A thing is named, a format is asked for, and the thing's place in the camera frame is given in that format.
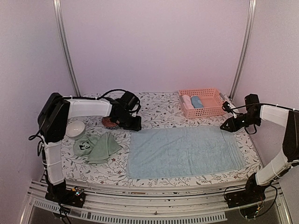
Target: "crumpled green cloth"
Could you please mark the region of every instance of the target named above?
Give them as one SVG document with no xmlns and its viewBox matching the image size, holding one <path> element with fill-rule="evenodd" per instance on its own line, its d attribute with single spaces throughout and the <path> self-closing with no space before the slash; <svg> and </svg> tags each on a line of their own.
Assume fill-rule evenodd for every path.
<svg viewBox="0 0 299 224">
<path fill-rule="evenodd" d="M 121 149 L 111 133 L 102 136 L 85 135 L 75 141 L 73 150 L 76 156 L 88 155 L 85 163 L 106 163 L 109 156 Z"/>
</svg>

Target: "floral pattern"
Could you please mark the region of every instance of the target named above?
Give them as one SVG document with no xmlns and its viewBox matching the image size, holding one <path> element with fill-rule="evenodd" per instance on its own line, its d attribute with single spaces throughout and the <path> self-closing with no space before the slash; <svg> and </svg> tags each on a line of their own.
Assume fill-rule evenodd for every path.
<svg viewBox="0 0 299 224">
<path fill-rule="evenodd" d="M 139 93 L 136 95 L 141 101 L 142 107 L 138 115 L 142 117 L 143 129 L 219 126 L 230 117 L 229 114 L 225 114 L 223 116 L 186 119 L 181 110 L 177 93 Z M 99 94 L 86 96 L 96 97 Z M 112 98 L 119 96 L 121 96 L 119 93 L 110 94 Z M 102 125 L 101 117 L 73 118 L 70 122 L 74 120 L 83 121 L 86 125 L 86 132 L 89 134 L 103 135 L 105 132 L 111 132 L 122 149 L 111 155 L 105 164 L 88 165 L 84 163 L 86 156 L 77 157 L 74 155 L 72 149 L 74 141 L 65 136 L 61 148 L 62 168 L 65 178 L 72 181 L 137 187 L 192 186 L 243 180 L 261 169 L 261 163 L 254 146 L 246 132 L 241 129 L 235 133 L 235 139 L 246 164 L 243 169 L 195 177 L 130 179 L 126 176 L 126 168 L 131 132 L 123 129 L 108 130 Z"/>
</svg>

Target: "blue rolled towel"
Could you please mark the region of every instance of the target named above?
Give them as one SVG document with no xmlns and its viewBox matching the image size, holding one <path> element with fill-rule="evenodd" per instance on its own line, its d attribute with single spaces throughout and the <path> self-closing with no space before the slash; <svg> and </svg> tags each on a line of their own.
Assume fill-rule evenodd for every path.
<svg viewBox="0 0 299 224">
<path fill-rule="evenodd" d="M 191 103 L 194 106 L 194 108 L 203 108 L 204 107 L 198 96 L 192 96 Z"/>
</svg>

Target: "rolled towel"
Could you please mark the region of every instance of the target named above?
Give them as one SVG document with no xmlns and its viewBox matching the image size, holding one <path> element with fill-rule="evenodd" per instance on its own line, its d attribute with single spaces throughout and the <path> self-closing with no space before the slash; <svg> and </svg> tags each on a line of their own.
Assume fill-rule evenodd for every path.
<svg viewBox="0 0 299 224">
<path fill-rule="evenodd" d="M 188 95 L 183 95 L 182 99 L 184 101 L 183 105 L 186 109 L 188 110 L 194 109 L 194 106 L 192 105 L 191 99 Z"/>
<path fill-rule="evenodd" d="M 194 108 L 203 108 L 203 104 L 198 96 L 191 96 L 191 103 Z"/>
</svg>

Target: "blue towel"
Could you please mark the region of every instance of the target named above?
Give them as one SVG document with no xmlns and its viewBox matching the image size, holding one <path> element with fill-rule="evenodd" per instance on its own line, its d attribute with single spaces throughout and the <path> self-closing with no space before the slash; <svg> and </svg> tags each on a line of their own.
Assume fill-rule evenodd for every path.
<svg viewBox="0 0 299 224">
<path fill-rule="evenodd" d="M 194 108 L 203 108 L 204 107 L 198 96 L 192 96 L 191 103 L 194 106 Z"/>
<path fill-rule="evenodd" d="M 243 167 L 234 135 L 218 126 L 145 129 L 131 135 L 130 178 L 199 176 Z"/>
</svg>

